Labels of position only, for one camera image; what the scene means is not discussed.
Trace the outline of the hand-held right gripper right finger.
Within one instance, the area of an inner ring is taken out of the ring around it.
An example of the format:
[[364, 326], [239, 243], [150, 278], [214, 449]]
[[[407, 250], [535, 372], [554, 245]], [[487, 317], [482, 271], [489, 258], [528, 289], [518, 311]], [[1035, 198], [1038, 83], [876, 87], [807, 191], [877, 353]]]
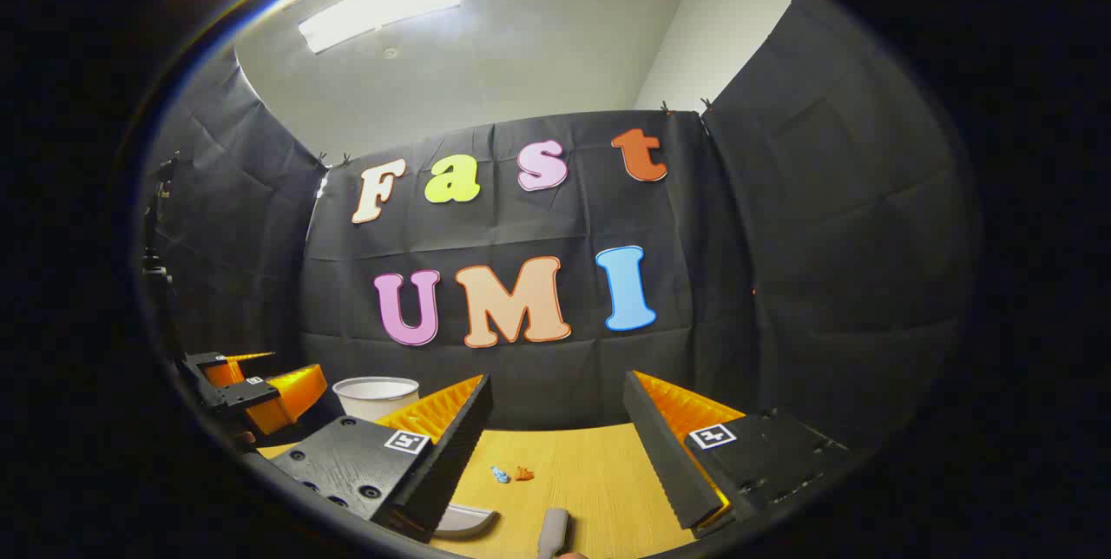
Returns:
[[777, 409], [744, 413], [640, 371], [623, 403], [678, 523], [750, 536], [845, 479], [858, 453]]

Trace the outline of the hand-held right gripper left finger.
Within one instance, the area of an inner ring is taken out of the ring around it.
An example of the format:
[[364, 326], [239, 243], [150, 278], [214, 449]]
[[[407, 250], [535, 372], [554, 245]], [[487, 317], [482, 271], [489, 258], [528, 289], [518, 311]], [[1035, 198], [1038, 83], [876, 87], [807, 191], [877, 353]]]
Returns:
[[492, 406], [490, 377], [467, 378], [374, 422], [342, 416], [271, 465], [332, 511], [427, 543]]

